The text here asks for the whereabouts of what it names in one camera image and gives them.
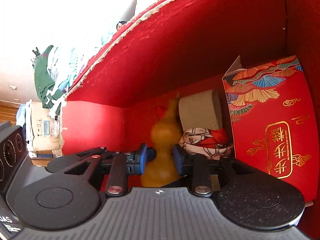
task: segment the blue label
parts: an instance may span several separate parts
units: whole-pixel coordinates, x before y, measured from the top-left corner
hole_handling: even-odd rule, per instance
[[[50,135],[50,121],[43,121],[43,133],[44,135]]]

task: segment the colorful fan pattern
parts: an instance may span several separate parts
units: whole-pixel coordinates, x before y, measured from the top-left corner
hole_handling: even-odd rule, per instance
[[[235,74],[231,81],[224,79],[232,122],[240,120],[256,103],[278,98],[276,86],[299,71],[302,67],[297,56],[290,56],[243,70]]]

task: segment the red gift box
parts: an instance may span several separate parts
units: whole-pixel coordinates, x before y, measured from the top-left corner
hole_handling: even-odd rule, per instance
[[[236,158],[316,198],[319,141],[311,95],[296,56],[223,77]]]

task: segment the toilet paper roll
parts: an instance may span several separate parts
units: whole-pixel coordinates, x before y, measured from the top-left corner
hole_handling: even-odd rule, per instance
[[[183,131],[194,127],[211,130],[222,128],[220,101],[213,90],[181,98],[179,114]]]

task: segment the wooden floor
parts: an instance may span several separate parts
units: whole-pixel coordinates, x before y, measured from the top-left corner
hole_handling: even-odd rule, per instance
[[[18,108],[0,105],[0,123],[10,121],[12,125],[15,125],[17,111]]]

